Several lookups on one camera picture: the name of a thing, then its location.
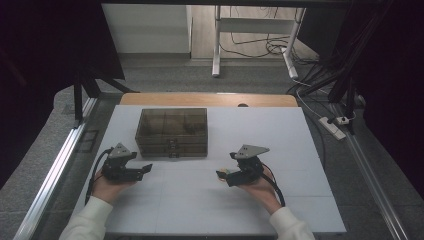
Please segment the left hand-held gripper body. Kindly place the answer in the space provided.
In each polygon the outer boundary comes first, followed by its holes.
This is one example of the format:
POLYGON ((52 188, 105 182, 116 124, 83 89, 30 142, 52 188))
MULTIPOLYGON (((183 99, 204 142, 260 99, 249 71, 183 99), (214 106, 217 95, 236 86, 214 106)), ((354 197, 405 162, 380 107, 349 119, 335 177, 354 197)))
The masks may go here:
POLYGON ((115 182, 133 182, 141 181, 144 174, 141 169, 128 169, 126 164, 130 159, 130 151, 122 143, 118 143, 108 154, 102 166, 102 174, 109 181, 115 182))

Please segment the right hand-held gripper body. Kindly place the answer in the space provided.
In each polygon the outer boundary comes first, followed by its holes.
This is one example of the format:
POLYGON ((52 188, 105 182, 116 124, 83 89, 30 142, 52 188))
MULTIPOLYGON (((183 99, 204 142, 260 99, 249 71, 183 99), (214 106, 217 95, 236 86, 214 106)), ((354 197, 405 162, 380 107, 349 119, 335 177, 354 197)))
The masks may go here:
POLYGON ((268 152, 266 147, 243 144, 237 151, 239 171, 230 173, 226 182, 229 186, 238 186, 253 183, 260 178, 264 169, 258 156, 268 152))

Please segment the smoky transparent drawer box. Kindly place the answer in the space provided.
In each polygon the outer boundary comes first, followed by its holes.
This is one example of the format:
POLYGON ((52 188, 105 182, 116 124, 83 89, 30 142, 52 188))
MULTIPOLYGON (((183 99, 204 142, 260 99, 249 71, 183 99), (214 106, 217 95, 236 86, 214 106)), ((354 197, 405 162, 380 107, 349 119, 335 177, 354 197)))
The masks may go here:
POLYGON ((135 140, 143 157, 206 157, 207 109, 143 109, 135 140))

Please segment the person's left hand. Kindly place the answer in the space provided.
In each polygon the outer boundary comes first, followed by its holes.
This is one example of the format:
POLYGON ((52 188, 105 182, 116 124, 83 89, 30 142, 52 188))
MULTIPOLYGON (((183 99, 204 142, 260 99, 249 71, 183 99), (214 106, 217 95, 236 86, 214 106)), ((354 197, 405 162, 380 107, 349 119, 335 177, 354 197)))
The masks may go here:
POLYGON ((134 182, 113 182, 106 179, 101 172, 95 174, 92 196, 108 204, 113 204, 118 195, 125 189, 134 185, 134 182))

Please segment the person's right hand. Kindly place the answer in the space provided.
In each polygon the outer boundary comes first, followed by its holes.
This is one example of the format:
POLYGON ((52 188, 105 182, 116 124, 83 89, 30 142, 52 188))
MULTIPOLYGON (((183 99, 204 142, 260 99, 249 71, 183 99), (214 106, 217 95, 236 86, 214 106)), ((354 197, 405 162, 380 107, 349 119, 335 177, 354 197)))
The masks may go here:
POLYGON ((263 177, 259 178, 253 183, 239 185, 239 188, 243 189, 255 200, 257 200, 270 215, 274 214, 282 207, 279 200, 277 199, 274 188, 263 177))

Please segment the white board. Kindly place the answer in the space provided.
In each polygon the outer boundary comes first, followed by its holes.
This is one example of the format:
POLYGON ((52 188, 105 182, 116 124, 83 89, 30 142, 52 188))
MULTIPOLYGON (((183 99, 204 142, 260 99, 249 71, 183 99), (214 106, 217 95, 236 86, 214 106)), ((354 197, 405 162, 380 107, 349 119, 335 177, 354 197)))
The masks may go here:
POLYGON ((202 158, 137 156, 151 165, 143 180, 114 203, 106 230, 136 236, 259 236, 274 232, 269 215, 246 192, 216 172, 236 170, 230 155, 244 144, 262 146, 287 206, 315 233, 339 233, 340 216, 304 113, 299 107, 211 107, 208 154, 202 158))

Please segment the person's left white sleeve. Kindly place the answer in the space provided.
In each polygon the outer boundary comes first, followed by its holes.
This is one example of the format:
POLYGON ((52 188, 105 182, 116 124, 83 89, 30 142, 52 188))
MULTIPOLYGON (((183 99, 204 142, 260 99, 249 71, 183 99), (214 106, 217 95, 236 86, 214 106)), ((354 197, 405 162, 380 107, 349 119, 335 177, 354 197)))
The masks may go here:
POLYGON ((111 204, 91 196, 84 208, 71 217, 59 240, 103 240, 112 209, 111 204))

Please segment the person's white sleeve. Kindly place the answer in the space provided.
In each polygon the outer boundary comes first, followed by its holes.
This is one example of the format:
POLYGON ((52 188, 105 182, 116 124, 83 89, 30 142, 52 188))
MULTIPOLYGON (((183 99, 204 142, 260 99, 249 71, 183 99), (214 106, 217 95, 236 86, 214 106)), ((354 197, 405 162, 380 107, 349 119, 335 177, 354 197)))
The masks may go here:
POLYGON ((315 240, 309 226, 299 220, 288 207, 282 207, 270 216, 270 224, 277 240, 315 240))
POLYGON ((111 204, 91 196, 84 208, 71 217, 59 240, 103 240, 112 209, 111 204))

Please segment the wooden table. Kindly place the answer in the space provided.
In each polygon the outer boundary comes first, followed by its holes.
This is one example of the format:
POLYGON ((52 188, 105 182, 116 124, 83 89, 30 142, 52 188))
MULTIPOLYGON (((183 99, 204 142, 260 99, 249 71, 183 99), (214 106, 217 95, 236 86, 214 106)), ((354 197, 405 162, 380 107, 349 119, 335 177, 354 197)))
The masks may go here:
POLYGON ((121 105, 150 106, 220 106, 237 107, 297 107, 291 95, 242 94, 242 93, 126 93, 121 105))

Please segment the person's right white sleeve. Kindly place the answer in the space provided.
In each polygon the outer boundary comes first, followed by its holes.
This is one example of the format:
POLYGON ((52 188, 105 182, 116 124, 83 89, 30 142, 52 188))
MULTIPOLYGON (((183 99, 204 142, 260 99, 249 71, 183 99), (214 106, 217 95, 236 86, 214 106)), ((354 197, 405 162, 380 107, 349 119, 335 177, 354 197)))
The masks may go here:
POLYGON ((270 216, 270 224, 277 240, 315 240, 309 226, 299 220, 288 207, 282 207, 270 216))

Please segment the black metal stand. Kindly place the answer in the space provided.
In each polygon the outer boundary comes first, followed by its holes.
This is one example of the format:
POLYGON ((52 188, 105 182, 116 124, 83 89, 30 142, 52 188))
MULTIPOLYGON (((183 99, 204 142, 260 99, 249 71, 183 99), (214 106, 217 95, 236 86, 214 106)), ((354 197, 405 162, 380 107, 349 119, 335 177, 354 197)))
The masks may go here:
POLYGON ((355 83, 352 78, 354 67, 358 64, 362 52, 372 38, 375 30, 383 20, 394 0, 349 0, 347 21, 342 26, 347 28, 355 24, 356 30, 346 42, 346 47, 341 55, 337 56, 335 64, 336 72, 330 74, 313 85, 298 92, 299 97, 305 97, 312 92, 318 91, 324 86, 333 83, 328 93, 330 103, 339 103, 344 95, 347 95, 345 116, 353 118, 355 83))
POLYGON ((101 90, 96 80, 100 79, 110 86, 116 88, 123 93, 135 93, 123 84, 119 83, 116 79, 108 76, 106 73, 101 72, 93 67, 80 68, 74 77, 74 107, 75 107, 75 123, 79 126, 83 121, 83 105, 82 105, 82 90, 85 90, 90 98, 98 98, 101 90))

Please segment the white power strip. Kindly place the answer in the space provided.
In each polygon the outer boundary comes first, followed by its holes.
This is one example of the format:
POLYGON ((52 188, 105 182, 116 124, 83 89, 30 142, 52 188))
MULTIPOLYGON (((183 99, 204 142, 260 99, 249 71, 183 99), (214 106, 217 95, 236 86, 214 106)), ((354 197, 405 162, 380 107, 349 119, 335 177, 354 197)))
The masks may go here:
POLYGON ((346 135, 333 123, 328 122, 327 117, 322 117, 319 119, 320 124, 331 133, 337 140, 342 140, 346 135))

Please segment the white cabinet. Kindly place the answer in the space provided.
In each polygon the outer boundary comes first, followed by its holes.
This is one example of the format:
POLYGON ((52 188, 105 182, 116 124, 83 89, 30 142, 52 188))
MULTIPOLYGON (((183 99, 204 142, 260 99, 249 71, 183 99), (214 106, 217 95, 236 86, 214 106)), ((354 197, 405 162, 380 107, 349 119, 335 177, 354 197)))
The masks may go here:
POLYGON ((189 54, 190 5, 102 4, 118 53, 189 54))

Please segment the dark curtain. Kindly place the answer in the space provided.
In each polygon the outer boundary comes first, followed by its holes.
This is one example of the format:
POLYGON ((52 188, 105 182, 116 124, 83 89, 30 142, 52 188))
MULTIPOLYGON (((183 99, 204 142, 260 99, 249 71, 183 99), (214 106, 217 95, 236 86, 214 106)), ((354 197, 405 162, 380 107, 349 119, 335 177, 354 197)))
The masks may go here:
POLYGON ((424 199, 424 0, 348 1, 342 9, 308 9, 299 40, 339 68, 369 38, 329 100, 356 88, 368 128, 424 199))
POLYGON ((124 77, 102 0, 0 0, 0 188, 81 77, 124 77))

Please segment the aluminium rail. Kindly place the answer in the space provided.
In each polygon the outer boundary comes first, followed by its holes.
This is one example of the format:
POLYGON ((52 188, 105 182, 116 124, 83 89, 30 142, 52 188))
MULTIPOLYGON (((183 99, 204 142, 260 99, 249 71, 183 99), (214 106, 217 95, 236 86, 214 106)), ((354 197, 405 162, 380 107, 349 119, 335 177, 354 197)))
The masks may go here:
POLYGON ((82 136, 87 120, 96 105, 97 98, 88 98, 82 109, 82 119, 77 127, 69 132, 64 144, 57 154, 47 176, 35 196, 27 214, 12 240, 31 240, 46 210, 48 202, 67 166, 76 144, 82 136))
POLYGON ((359 167, 359 170, 364 178, 365 183, 374 199, 375 204, 379 208, 380 215, 382 216, 393 240, 408 240, 408 236, 404 231, 402 222, 393 204, 389 200, 385 190, 381 186, 381 183, 370 165, 366 154, 360 145, 355 131, 353 129, 353 121, 356 118, 356 113, 345 113, 343 109, 344 105, 331 104, 330 109, 333 110, 337 115, 345 116, 348 120, 347 130, 345 132, 347 143, 352 151, 354 159, 359 167))

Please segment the white desk frame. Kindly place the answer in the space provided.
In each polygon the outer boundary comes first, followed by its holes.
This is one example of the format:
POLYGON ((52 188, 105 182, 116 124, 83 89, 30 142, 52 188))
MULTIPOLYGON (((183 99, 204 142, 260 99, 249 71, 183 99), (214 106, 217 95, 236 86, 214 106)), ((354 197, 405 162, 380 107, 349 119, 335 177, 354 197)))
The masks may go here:
POLYGON ((284 19, 259 19, 259 18, 233 18, 221 17, 221 7, 215 7, 215 43, 212 63, 212 76, 220 75, 220 35, 225 33, 261 33, 261 34, 282 34, 288 35, 286 47, 281 47, 289 77, 292 80, 298 79, 298 73, 293 64, 291 52, 294 48, 295 40, 303 20, 305 8, 296 8, 293 20, 284 19))

